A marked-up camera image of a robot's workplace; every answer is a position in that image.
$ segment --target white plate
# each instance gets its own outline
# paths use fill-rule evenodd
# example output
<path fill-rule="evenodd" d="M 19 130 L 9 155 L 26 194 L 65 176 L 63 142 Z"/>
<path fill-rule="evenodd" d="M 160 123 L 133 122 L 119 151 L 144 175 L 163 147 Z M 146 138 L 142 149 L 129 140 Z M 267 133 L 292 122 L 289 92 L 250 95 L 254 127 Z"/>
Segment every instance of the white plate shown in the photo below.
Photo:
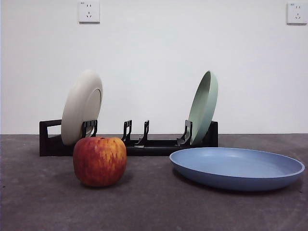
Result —
<path fill-rule="evenodd" d="M 61 136 L 64 145 L 76 143 L 82 136 L 82 123 L 97 120 L 103 99 L 102 81 L 94 71 L 84 71 L 70 90 L 62 115 Z M 87 129 L 90 136 L 92 128 Z"/>
<path fill-rule="evenodd" d="M 203 76 L 194 96 L 189 120 L 192 121 L 191 145 L 198 145 L 211 124 L 218 96 L 218 83 L 215 75 L 208 71 Z"/>

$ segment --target apple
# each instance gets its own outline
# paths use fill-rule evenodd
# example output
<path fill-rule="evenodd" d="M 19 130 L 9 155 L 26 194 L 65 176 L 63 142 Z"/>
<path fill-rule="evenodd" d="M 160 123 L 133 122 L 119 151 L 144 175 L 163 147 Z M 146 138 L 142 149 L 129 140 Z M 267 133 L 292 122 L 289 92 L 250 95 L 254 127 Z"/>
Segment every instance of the apple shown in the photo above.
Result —
<path fill-rule="evenodd" d="M 82 138 L 74 147 L 75 175 L 88 186 L 102 187 L 116 183 L 125 171 L 126 162 L 125 144 L 116 137 Z"/>

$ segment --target concrete floor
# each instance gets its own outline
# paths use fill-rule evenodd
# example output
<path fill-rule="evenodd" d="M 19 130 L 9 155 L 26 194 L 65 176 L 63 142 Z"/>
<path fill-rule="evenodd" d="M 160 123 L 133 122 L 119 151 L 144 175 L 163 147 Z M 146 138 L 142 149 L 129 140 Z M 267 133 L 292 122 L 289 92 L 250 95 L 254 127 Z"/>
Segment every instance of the concrete floor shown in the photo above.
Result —
<path fill-rule="evenodd" d="M 271 192 L 196 184 L 168 157 L 128 157 L 114 186 L 92 189 L 72 157 L 39 157 L 37 135 L 1 135 L 2 231 L 307 231 L 308 171 Z M 308 165 L 308 134 L 220 135 L 221 147 L 287 155 Z"/>

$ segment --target dish rack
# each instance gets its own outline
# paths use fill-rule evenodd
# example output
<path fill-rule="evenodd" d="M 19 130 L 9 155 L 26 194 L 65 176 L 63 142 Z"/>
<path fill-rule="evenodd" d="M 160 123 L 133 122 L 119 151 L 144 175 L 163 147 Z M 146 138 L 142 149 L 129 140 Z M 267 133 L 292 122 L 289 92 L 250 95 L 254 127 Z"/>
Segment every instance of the dish rack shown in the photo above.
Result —
<path fill-rule="evenodd" d="M 62 142 L 61 135 L 48 135 L 48 127 L 61 125 L 62 120 L 41 121 L 39 123 L 39 155 L 40 156 L 72 156 L 75 145 L 66 146 Z M 92 137 L 97 133 L 97 120 L 84 121 L 82 123 L 82 138 L 86 137 L 86 129 L 94 128 Z M 193 123 L 185 121 L 185 131 L 176 140 L 148 139 L 150 121 L 144 122 L 143 137 L 138 140 L 131 139 L 132 120 L 124 122 L 123 137 L 128 156 L 168 156 L 171 153 L 194 147 L 218 147 L 218 122 L 211 121 L 209 129 L 202 142 L 197 146 L 191 146 Z"/>

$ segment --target wall outlet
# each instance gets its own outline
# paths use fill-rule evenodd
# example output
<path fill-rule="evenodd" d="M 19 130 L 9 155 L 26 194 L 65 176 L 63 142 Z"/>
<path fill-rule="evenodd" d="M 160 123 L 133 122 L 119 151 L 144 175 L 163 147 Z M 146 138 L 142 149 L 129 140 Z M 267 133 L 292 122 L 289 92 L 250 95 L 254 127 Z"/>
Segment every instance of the wall outlet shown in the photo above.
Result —
<path fill-rule="evenodd" d="M 78 6 L 80 23 L 100 22 L 100 2 L 98 0 L 79 1 Z"/>
<path fill-rule="evenodd" d="M 287 24 L 307 24 L 308 2 L 292 2 L 287 4 Z"/>

